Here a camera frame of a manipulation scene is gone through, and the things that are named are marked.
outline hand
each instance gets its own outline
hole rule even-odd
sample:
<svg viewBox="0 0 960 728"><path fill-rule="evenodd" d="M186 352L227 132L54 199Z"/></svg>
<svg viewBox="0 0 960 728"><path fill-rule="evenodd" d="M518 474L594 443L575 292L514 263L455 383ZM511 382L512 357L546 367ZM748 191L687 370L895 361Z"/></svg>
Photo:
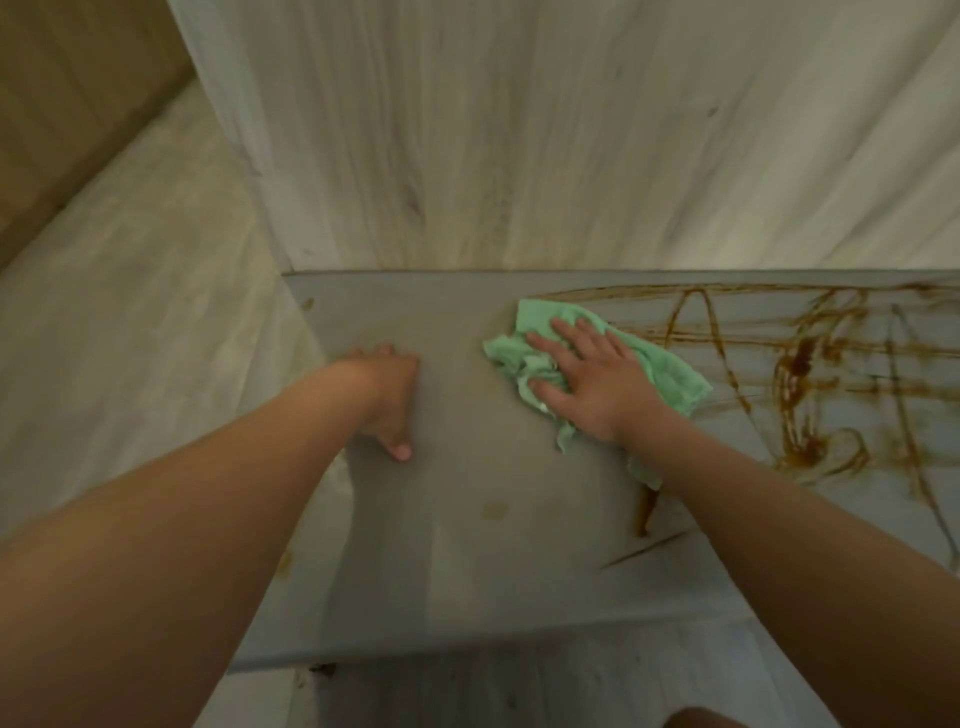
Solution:
<svg viewBox="0 0 960 728"><path fill-rule="evenodd" d="M420 358L416 354L398 354L393 344L380 344L372 352L353 349L342 361L362 372L373 389L372 413L360 434L375 437L397 460L409 460L410 409Z"/></svg>
<svg viewBox="0 0 960 728"><path fill-rule="evenodd" d="M656 428L657 420L673 410L663 403L634 353L615 333L601 334L587 319L575 327L560 319L550 325L576 353L535 333L527 334L527 342L554 358L570 392L538 379L530 382L533 393L597 440L636 449L637 428Z"/></svg>

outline wall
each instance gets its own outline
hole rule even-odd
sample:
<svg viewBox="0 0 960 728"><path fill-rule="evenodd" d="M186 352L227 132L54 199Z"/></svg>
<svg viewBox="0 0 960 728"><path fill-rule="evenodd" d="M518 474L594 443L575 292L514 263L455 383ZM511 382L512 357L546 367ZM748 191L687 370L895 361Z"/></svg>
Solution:
<svg viewBox="0 0 960 728"><path fill-rule="evenodd" d="M285 271L960 264L957 0L171 0Z"/></svg>
<svg viewBox="0 0 960 728"><path fill-rule="evenodd" d="M163 0L0 0L0 267L191 73Z"/></svg>

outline forearm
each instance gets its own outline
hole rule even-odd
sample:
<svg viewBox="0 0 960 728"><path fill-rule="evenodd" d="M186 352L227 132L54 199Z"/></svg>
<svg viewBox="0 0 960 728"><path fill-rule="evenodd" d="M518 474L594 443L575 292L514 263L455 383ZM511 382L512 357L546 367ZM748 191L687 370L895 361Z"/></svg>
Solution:
<svg viewBox="0 0 960 728"><path fill-rule="evenodd" d="M671 419L659 437L637 447L845 725L960 715L955 578L687 421Z"/></svg>
<svg viewBox="0 0 960 728"><path fill-rule="evenodd" d="M189 725L369 406L349 367L320 370L5 545L0 722Z"/></svg>

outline white wooden wall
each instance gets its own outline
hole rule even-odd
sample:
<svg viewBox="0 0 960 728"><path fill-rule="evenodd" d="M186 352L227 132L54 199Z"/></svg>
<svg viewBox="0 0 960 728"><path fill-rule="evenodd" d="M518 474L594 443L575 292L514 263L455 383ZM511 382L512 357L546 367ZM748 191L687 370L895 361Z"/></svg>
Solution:
<svg viewBox="0 0 960 728"><path fill-rule="evenodd" d="M170 0L286 272L960 265L958 0Z"/></svg>

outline green rag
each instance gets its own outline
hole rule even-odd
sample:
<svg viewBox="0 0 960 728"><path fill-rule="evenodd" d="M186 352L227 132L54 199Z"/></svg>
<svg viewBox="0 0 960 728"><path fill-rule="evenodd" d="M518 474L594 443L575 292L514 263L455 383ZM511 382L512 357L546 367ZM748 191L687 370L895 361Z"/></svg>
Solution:
<svg viewBox="0 0 960 728"><path fill-rule="evenodd" d="M634 352L663 401L684 417L689 417L712 389L706 379L676 354L613 328L595 313L579 305L524 299L516 308L514 333L484 342L483 351L487 358L496 364L501 374L516 382L516 389L523 401L551 417L555 415L530 390L530 380L543 379L567 392L569 387L564 376L558 371L553 357L530 346L525 334L533 331L548 339L564 342L550 326L550 319L553 318L568 324L575 324L577 319L587 319L600 333L612 329ZM561 452L566 451L566 445L576 431L573 423L562 422L557 432L557 447ZM651 488L659 488L660 477L656 473L643 468L633 458L628 461L627 467L630 474L641 482Z"/></svg>

